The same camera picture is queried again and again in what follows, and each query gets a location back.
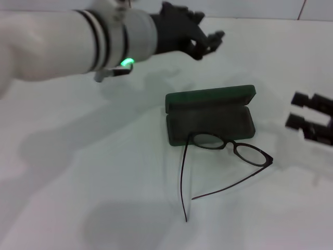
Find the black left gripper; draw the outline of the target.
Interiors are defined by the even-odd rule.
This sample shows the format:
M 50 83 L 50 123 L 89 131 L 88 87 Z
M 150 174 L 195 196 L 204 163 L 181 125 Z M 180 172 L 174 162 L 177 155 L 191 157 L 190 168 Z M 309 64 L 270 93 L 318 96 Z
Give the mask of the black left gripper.
M 205 17 L 201 11 L 163 2 L 159 13 L 151 14 L 157 30 L 156 55 L 180 51 L 195 60 L 215 52 L 223 43 L 225 32 L 220 30 L 207 36 L 199 27 Z

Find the green glasses case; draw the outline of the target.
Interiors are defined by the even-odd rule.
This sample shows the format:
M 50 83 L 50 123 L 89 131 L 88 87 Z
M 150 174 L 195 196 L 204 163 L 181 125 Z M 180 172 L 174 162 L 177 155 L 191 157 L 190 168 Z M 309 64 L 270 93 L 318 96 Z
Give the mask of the green glasses case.
M 254 85 L 169 93 L 165 96 L 169 144 L 184 146 L 191 133 L 208 132 L 225 139 L 254 137 L 255 126 L 248 104 Z

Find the black glasses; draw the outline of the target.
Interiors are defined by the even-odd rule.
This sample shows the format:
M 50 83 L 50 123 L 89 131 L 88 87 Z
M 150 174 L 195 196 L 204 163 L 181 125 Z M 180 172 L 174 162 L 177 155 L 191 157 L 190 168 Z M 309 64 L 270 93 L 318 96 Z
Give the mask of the black glasses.
M 193 200 L 221 193 L 223 191 L 231 189 L 245 182 L 246 180 L 254 177 L 255 175 L 259 174 L 260 172 L 267 169 L 269 166 L 273 164 L 273 157 L 271 155 L 251 144 L 243 142 L 235 142 L 234 140 L 225 139 L 214 133 L 208 133 L 208 132 L 190 133 L 187 137 L 186 144 L 184 147 L 181 172 L 180 172 L 180 197 L 181 197 L 183 214 L 186 222 L 188 221 L 188 215 L 185 208 L 184 197 L 183 197 L 183 179 L 184 179 L 184 168 L 185 168 L 185 161 L 186 161 L 188 147 L 190 145 L 194 145 L 195 147 L 198 148 L 203 148 L 211 151 L 220 151 L 223 150 L 228 144 L 232 144 L 234 155 L 236 155 L 242 161 L 257 167 L 258 170 L 248 175 L 247 177 L 239 180 L 238 182 L 229 185 L 223 189 L 195 196 L 192 198 Z

